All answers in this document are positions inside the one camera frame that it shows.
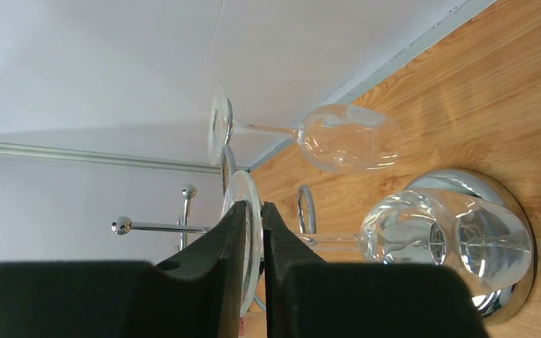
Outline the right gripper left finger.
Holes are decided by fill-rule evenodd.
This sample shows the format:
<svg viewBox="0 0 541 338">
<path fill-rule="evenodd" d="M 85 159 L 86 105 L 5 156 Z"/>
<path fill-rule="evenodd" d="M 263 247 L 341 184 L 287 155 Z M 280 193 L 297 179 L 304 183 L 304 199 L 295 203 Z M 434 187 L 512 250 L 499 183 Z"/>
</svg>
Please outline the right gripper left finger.
<svg viewBox="0 0 541 338">
<path fill-rule="evenodd" d="M 0 337 L 237 337 L 247 205 L 157 265 L 0 263 Z"/>
</svg>

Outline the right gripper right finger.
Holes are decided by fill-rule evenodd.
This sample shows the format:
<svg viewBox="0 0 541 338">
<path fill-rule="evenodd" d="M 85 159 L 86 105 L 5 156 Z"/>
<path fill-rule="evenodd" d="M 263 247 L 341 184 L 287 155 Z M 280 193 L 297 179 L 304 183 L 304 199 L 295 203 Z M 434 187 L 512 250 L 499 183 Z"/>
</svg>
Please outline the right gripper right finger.
<svg viewBox="0 0 541 338">
<path fill-rule="evenodd" d="M 468 287 L 449 268 L 329 263 L 262 210 L 269 337 L 486 337 Z"/>
</svg>

